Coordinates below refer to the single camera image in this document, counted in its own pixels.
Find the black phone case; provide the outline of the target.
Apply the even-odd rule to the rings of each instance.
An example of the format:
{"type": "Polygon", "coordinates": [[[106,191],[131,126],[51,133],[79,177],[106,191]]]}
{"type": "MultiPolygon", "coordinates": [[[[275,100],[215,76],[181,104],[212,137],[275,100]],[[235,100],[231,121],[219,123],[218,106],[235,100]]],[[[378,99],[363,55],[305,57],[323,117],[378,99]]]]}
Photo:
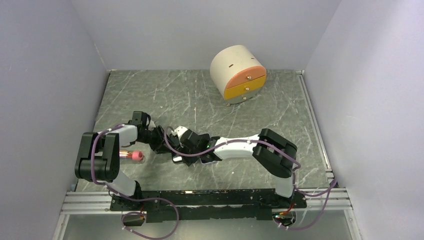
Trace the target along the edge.
{"type": "Polygon", "coordinates": [[[181,155],[178,155],[176,153],[172,153],[171,157],[172,157],[172,162],[174,164],[185,164],[188,167],[195,164],[201,158],[200,155],[197,155],[197,156],[181,156],[181,155]]]}

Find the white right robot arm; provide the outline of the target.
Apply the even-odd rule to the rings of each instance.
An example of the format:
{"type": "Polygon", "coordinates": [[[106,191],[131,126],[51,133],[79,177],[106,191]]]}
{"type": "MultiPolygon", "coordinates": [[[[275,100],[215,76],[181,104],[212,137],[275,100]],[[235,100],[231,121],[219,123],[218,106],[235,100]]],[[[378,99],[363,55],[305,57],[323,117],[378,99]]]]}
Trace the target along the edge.
{"type": "Polygon", "coordinates": [[[208,133],[197,134],[179,126],[172,136],[179,140],[176,150],[190,155],[180,160],[187,166],[197,161],[211,164],[235,158],[253,158],[273,175],[276,204],[286,208],[294,201],[294,163],[291,160],[296,159],[298,147],[273,130],[263,128],[259,134],[252,136],[226,138],[208,133]]]}

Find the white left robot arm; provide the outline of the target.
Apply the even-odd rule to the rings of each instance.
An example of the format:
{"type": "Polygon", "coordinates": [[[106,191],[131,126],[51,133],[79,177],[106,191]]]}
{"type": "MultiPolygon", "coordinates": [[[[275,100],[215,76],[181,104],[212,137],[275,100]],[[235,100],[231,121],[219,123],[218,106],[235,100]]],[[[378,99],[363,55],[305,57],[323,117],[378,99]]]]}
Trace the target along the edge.
{"type": "Polygon", "coordinates": [[[142,143],[156,154],[170,153],[164,134],[164,129],[153,124],[151,116],[143,111],[134,111],[127,123],[100,132],[85,132],[75,162],[75,176],[106,187],[122,197],[130,210],[137,210],[143,203],[141,186],[120,170],[120,149],[142,143]]]}

